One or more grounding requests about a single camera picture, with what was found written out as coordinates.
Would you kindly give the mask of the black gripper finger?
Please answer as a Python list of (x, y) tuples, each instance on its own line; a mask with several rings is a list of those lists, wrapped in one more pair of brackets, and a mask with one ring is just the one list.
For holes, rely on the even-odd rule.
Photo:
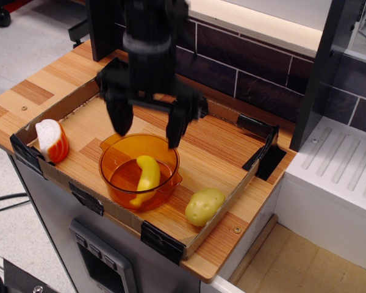
[(190, 110), (187, 104), (174, 103), (168, 114), (166, 135), (169, 149), (177, 148), (181, 137), (185, 134), (188, 123), (191, 122)]
[(133, 106), (123, 96), (106, 97), (106, 107), (116, 133), (125, 136), (133, 122)]

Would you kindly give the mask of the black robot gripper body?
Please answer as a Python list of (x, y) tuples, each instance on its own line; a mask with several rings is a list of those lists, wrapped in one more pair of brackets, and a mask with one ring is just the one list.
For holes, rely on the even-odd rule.
[(129, 57), (110, 61), (97, 75), (100, 94), (123, 96), (134, 106), (169, 113), (174, 103), (187, 104), (191, 120), (199, 119), (206, 100), (193, 87), (180, 81), (174, 73), (174, 62), (162, 56)]

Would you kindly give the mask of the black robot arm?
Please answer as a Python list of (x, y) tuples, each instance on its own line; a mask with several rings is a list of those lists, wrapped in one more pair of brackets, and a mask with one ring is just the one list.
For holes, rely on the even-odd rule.
[(128, 65), (114, 59), (97, 78), (100, 95), (115, 132), (124, 136), (132, 126), (133, 106), (168, 113), (166, 137), (170, 149), (179, 146), (188, 124), (200, 117), (202, 94), (176, 76), (176, 40), (188, 18), (185, 1), (123, 1), (126, 30), (123, 46)]

